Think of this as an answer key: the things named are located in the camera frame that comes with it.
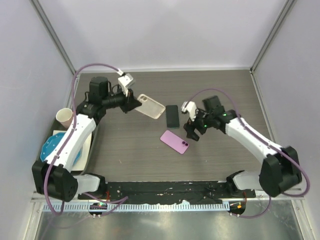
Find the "black smartphone gold edge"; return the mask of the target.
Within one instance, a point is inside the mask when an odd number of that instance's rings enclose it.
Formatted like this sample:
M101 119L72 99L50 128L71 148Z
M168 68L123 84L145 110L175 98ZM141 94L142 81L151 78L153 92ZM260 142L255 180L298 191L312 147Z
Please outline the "black smartphone gold edge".
M160 141L175 150L177 153L183 155L189 148L189 143L180 138L170 130L166 130L160 137Z

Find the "teal smartphone black screen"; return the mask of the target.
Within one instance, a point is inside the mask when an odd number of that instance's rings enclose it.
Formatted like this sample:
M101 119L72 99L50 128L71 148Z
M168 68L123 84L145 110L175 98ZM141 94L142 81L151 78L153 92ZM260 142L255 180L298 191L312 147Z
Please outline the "teal smartphone black screen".
M166 105L166 126L169 129L178 129L180 127L179 108L177 105Z

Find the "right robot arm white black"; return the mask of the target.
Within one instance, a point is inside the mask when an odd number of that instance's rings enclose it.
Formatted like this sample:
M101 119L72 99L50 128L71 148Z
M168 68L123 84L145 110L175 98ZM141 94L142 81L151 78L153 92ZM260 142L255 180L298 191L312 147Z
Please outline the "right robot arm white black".
M226 193L233 198L244 190L261 189L271 197L276 197L302 182L298 169L297 151L282 147L264 137L251 127L234 109L225 110L218 96L206 98L204 109L198 108L193 101L185 101L181 106L183 114L189 118L183 128L186 136L199 141L209 128L220 130L245 147L260 162L259 172L237 171L227 177Z

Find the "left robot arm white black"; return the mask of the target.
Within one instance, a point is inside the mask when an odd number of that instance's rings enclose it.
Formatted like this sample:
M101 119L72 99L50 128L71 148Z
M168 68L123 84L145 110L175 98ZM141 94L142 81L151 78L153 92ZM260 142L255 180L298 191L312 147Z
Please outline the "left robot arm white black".
M93 173L73 176L71 171L78 152L108 109L120 108L127 113L142 105L130 88L133 83L133 77L123 73L118 78L116 92L113 92L114 87L106 77L91 79L87 97L76 107L76 119L62 140L45 161L37 160L32 166L35 188L39 194L65 202L84 193L97 200L106 195L105 177Z

